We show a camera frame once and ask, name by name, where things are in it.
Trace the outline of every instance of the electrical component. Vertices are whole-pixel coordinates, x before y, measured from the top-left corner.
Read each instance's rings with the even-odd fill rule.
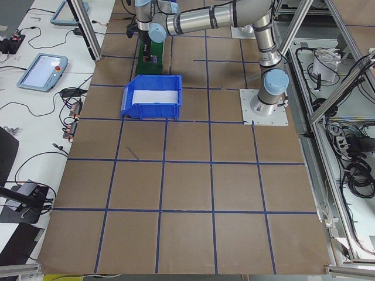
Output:
[[[69,116],[70,116],[70,117],[79,117],[80,114],[81,114],[82,105],[83,105],[82,100],[76,101],[76,102],[71,106]]]
[[[67,125],[66,128],[63,128],[63,138],[64,139],[73,139],[74,138],[74,134],[76,133],[76,129],[77,129],[77,124],[78,122],[77,121],[74,121],[72,123],[69,123]]]
[[[349,144],[347,151],[350,157],[366,158],[364,153],[375,152],[375,139],[349,136],[346,140]]]
[[[77,36],[82,36],[82,31],[79,28],[74,28],[73,34]]]
[[[62,98],[73,98],[73,97],[80,97],[81,95],[87,93],[87,90],[81,88],[65,88],[61,90],[61,97]]]
[[[25,39],[18,30],[8,39],[0,41],[0,52],[3,54],[15,54]]]

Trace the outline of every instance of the black monitor stand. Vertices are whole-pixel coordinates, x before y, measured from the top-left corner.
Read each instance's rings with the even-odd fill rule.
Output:
[[[25,222],[28,224],[35,224],[38,222],[40,217],[39,212],[41,211],[45,203],[45,199],[48,193],[48,187],[38,186],[37,184],[34,185],[35,188],[29,196],[17,192],[21,188],[21,186],[13,186],[11,190],[0,187],[0,197],[5,197],[23,204],[16,210],[4,206],[0,213],[0,222]]]

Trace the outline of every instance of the screen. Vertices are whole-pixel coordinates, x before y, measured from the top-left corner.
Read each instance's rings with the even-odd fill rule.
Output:
[[[54,68],[61,62],[59,57],[40,56],[30,69],[22,84],[44,87],[54,72]]]
[[[74,16],[71,13],[71,10],[67,2],[64,2],[63,7],[60,10],[59,14],[56,16],[55,20],[65,20],[68,22],[71,22],[74,20]]]

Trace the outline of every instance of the cable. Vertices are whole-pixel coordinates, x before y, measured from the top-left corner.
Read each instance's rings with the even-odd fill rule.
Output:
[[[91,21],[92,23],[99,23],[101,26],[107,26],[107,24],[106,23],[101,23],[101,22],[99,22],[98,20],[92,20]]]
[[[88,82],[88,80],[89,80],[90,78],[92,78],[92,76],[93,76],[93,75],[90,75],[88,79],[84,80],[84,81],[82,82],[82,84],[80,84],[80,85],[77,87],[77,89],[81,89],[81,87],[84,85],[84,83]]]
[[[5,58],[5,60],[0,61],[0,63],[4,63],[4,62],[6,62],[8,59],[9,59],[9,52],[8,52],[8,54],[6,54],[6,58]]]
[[[360,198],[375,197],[375,180],[371,175],[371,167],[362,159],[356,159],[345,168],[343,181],[347,180],[347,186],[352,194]],[[370,192],[362,193],[359,189],[370,187]]]
[[[2,69],[2,68],[17,68],[17,69],[21,69],[21,70],[27,70],[26,68],[18,67],[18,66],[0,66],[0,69]]]
[[[132,16],[137,16],[136,14],[130,12],[130,11],[125,7],[125,5],[124,5],[124,0],[121,0],[121,4],[122,4],[122,6],[124,7],[125,11],[128,12],[128,14],[130,14],[130,15],[132,15]]]
[[[31,41],[34,40],[34,39],[36,39],[36,38],[38,38],[38,37],[41,37],[41,35],[42,35],[42,30],[41,30],[38,26],[31,26],[31,27],[29,27],[29,28],[24,28],[24,29],[21,29],[21,30],[19,31],[19,32],[21,32],[22,30],[25,30],[25,29],[36,29],[36,28],[39,30],[39,34],[36,35],[36,36],[34,36],[34,37],[32,37],[32,38],[28,41],[28,44],[31,46],[31,48],[33,48],[33,49],[35,49],[35,50],[40,50],[40,49],[51,49],[51,48],[55,48],[55,47],[57,47],[57,46],[63,45],[63,44],[65,44],[66,41],[67,41],[67,36],[68,36],[68,34],[69,34],[70,32],[73,32],[73,31],[74,31],[73,29],[70,30],[70,31],[68,31],[68,32],[65,34],[65,40],[64,40],[64,42],[62,42],[62,43],[59,43],[59,44],[56,44],[56,45],[53,45],[53,46],[35,47],[35,46],[31,45]]]
[[[28,111],[30,112],[30,114],[33,115],[34,117],[42,117],[42,116],[46,116],[46,115],[49,115],[49,114],[54,113],[54,111],[55,111],[55,109],[56,109],[56,104],[55,104],[55,100],[54,100],[54,98],[55,98],[55,96],[56,96],[57,94],[59,94],[59,93],[60,93],[60,92],[57,92],[57,93],[55,93],[55,95],[53,95],[53,98],[52,98],[52,101],[53,101],[53,109],[52,109],[50,112],[48,112],[48,113],[44,113],[44,114],[34,114],[34,113],[31,111],[31,109],[29,108],[28,105],[26,105],[26,104],[22,104],[22,103],[20,103],[20,102],[16,102],[16,101],[11,101],[11,102],[9,102],[9,103],[3,105],[2,107],[0,107],[0,110],[2,110],[3,108],[7,107],[8,105],[11,105],[11,104],[18,104],[18,105],[23,105],[24,107],[26,107],[26,108],[28,109]]]
[[[304,48],[304,47],[300,47],[300,48],[296,49],[296,51],[295,51],[295,56],[296,56],[296,58],[297,58],[297,63],[298,63],[299,70],[300,70],[300,72],[301,72],[302,78],[303,78],[303,80],[304,80],[304,82],[305,82],[306,89],[308,90],[308,93],[309,93],[310,103],[313,104],[312,96],[314,97],[315,100],[318,100],[318,98],[317,98],[316,95],[311,91],[310,86],[309,86],[309,83],[307,82],[306,77],[305,77],[305,75],[304,75],[304,68],[303,68],[302,63],[301,63],[301,61],[300,61],[300,59],[299,59],[299,56],[298,56],[298,55],[299,55],[298,52],[301,51],[301,50],[305,50],[305,48]]]
[[[60,279],[64,279],[64,278],[73,278],[73,277],[101,277],[101,278],[114,278],[114,277],[119,277],[121,276],[122,274],[116,274],[116,275],[99,275],[99,274],[88,274],[88,275],[67,275],[67,276],[62,276],[62,277],[57,277],[57,278],[54,278],[52,279],[51,281],[57,281],[57,280],[60,280]]]
[[[44,12],[48,12],[48,13],[55,13],[56,11],[48,11],[48,10],[44,10],[44,9],[38,9],[38,8],[30,8],[26,11],[26,13],[28,13],[29,11],[31,10],[38,10],[38,11],[44,11]]]
[[[127,19],[132,19],[132,18],[110,19],[109,22],[120,22],[122,20],[127,20]]]
[[[40,155],[45,155],[45,154],[59,154],[59,155],[63,155],[64,157],[67,157],[67,155],[65,155],[64,153],[61,153],[61,152],[55,152],[55,151],[41,152],[41,153],[35,154],[35,155],[29,157],[26,161],[24,161],[24,162],[22,163],[21,166],[19,166],[19,168],[17,169],[16,173],[14,174],[14,182],[15,182],[17,185],[19,185],[19,183],[22,183],[22,181],[17,181],[17,175],[18,175],[18,173],[20,172],[20,170],[22,169],[22,167],[24,167],[24,165],[27,164],[27,162],[29,162],[30,160],[34,159],[35,157],[38,157],[38,156],[40,156]],[[44,186],[48,187],[49,189],[51,189],[51,190],[53,191],[53,193],[54,193],[55,196],[56,196],[56,192],[55,192],[50,186],[48,186],[47,184],[37,183],[37,182],[34,182],[34,183],[36,183],[36,184],[41,184],[41,185],[44,185]]]
[[[307,66],[307,74],[308,74],[308,76],[310,77],[310,79],[312,80],[312,81],[314,81],[314,82],[318,82],[318,79],[317,78],[315,78],[313,75],[312,75],[312,73],[310,72],[312,69],[313,69],[313,65],[314,65],[314,63],[311,63],[311,64],[309,64],[308,66]],[[333,84],[330,84],[330,85],[325,85],[325,84],[322,84],[322,86],[324,86],[324,87],[331,87],[331,86],[334,86],[334,85],[337,85],[339,82],[340,82],[340,75],[338,74],[337,75],[339,78],[338,78],[338,80],[336,81],[336,82],[334,82]]]

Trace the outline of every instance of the metal bracket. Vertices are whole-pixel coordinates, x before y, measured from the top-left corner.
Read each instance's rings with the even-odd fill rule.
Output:
[[[288,126],[287,113],[285,107],[278,107],[276,111],[268,117],[262,117],[256,114],[250,107],[250,102],[253,97],[258,94],[259,90],[256,89],[240,89],[242,117],[244,125],[255,126]]]
[[[24,275],[40,272],[42,265],[39,263],[30,265],[5,265],[0,266],[0,278],[16,275]]]

